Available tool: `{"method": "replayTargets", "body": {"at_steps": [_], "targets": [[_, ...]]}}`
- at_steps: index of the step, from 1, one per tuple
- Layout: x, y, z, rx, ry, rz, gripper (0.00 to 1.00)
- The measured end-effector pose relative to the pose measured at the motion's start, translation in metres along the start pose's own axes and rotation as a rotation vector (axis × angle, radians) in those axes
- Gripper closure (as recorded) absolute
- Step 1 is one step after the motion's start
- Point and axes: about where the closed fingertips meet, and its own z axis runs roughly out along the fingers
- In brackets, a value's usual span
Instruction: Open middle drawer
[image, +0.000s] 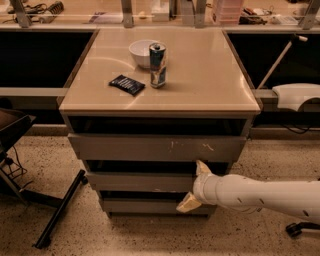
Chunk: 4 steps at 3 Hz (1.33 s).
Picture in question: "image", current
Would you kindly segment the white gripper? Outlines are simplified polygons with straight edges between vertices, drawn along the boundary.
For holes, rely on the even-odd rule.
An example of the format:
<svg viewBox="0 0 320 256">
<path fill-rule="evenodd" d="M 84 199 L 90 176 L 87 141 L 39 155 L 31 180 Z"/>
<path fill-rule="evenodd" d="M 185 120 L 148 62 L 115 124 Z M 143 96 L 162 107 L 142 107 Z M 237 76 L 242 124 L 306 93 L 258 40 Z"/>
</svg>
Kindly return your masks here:
<svg viewBox="0 0 320 256">
<path fill-rule="evenodd" d="M 196 161 L 196 175 L 193 184 L 193 193 L 188 192 L 183 200 L 177 205 L 176 210 L 187 213 L 197 209 L 202 204 L 217 205 L 216 186 L 220 177 L 212 174 L 209 167 L 201 160 Z"/>
</svg>

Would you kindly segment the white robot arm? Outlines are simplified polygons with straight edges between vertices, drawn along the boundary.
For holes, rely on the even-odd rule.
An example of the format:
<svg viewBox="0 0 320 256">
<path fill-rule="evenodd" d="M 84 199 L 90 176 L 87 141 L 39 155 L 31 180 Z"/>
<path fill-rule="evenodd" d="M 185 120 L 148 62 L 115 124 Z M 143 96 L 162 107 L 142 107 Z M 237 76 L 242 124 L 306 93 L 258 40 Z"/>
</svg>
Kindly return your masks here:
<svg viewBox="0 0 320 256">
<path fill-rule="evenodd" d="M 202 161 L 196 161 L 193 190 L 178 204 L 182 213 L 203 204 L 248 212 L 266 208 L 316 224 L 320 223 L 320 182 L 258 181 L 242 175 L 213 174 Z"/>
</svg>

